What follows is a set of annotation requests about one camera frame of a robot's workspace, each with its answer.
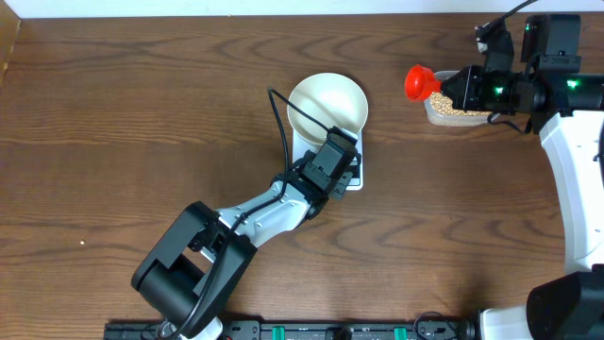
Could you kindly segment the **pile of soybeans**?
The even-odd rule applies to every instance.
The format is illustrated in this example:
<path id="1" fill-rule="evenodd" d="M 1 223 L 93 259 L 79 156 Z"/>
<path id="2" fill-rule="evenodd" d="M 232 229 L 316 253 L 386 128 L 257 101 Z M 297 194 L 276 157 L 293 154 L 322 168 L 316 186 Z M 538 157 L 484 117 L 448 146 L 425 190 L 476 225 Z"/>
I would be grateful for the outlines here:
<path id="1" fill-rule="evenodd" d="M 441 93 L 433 93 L 429 97 L 429 104 L 437 113 L 445 116 L 488 116 L 490 114 L 489 111 L 454 109 L 452 100 Z"/>

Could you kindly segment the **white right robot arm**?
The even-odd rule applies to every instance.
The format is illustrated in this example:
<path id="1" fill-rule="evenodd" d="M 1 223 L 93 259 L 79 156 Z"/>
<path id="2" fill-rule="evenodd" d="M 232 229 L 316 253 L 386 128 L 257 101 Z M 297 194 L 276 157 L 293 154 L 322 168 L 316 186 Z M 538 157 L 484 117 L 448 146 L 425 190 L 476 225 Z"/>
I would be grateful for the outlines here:
<path id="1" fill-rule="evenodd" d="M 469 66 L 440 86 L 454 108 L 526 113 L 550 162 L 564 228 L 564 271 L 525 304 L 462 321 L 460 339 L 600 339 L 603 336 L 603 77 L 485 71 Z"/>

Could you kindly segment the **red plastic scoop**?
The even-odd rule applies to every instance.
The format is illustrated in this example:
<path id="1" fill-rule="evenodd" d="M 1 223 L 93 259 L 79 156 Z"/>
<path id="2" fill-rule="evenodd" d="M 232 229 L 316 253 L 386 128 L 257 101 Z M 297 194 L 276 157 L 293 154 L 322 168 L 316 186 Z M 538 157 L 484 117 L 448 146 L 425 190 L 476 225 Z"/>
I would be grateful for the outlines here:
<path id="1" fill-rule="evenodd" d="M 435 77 L 432 70 L 417 64 L 407 73 L 405 95 L 411 102 L 424 101 L 433 93 L 439 93 L 441 86 L 442 81 Z"/>

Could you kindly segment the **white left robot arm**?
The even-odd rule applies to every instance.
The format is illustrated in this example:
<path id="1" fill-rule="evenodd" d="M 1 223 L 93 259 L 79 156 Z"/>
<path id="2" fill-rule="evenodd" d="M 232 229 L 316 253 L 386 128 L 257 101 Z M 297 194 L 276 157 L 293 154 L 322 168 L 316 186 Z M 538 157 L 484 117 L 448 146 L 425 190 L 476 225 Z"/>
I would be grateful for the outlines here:
<path id="1" fill-rule="evenodd" d="M 242 204 L 213 210 L 189 205 L 134 272 L 132 287 L 167 323 L 160 339 L 215 339 L 218 318 L 260 246 L 318 215 L 344 196 L 356 134 L 331 128 L 323 145 L 277 175 L 270 188 Z"/>

